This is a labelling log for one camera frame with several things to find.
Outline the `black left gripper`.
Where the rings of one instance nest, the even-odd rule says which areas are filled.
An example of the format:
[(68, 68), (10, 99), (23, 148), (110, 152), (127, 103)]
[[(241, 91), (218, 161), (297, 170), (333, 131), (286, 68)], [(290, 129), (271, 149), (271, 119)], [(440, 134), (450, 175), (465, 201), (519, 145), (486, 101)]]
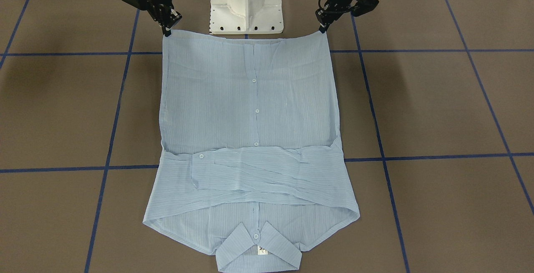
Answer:
[(318, 0), (315, 16), (319, 22), (319, 31), (326, 33), (328, 27), (345, 13), (359, 16), (359, 0)]

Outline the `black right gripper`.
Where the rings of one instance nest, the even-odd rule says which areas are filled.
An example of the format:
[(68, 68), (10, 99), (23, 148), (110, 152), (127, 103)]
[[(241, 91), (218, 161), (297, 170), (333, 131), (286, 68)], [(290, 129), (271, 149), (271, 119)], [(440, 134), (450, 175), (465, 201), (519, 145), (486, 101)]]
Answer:
[(175, 9), (172, 0), (147, 0), (148, 12), (153, 20), (164, 29), (164, 36), (169, 37), (171, 29), (182, 19), (182, 15)]

